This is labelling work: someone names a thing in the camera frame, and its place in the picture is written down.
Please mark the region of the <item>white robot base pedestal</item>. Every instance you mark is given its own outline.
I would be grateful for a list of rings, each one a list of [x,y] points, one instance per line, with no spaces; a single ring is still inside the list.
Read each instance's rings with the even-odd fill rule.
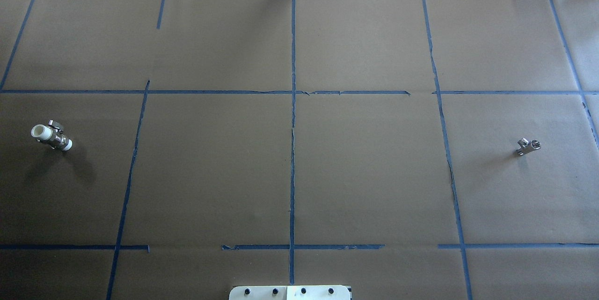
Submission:
[[[352,300],[345,285],[247,285],[236,286],[229,300]]]

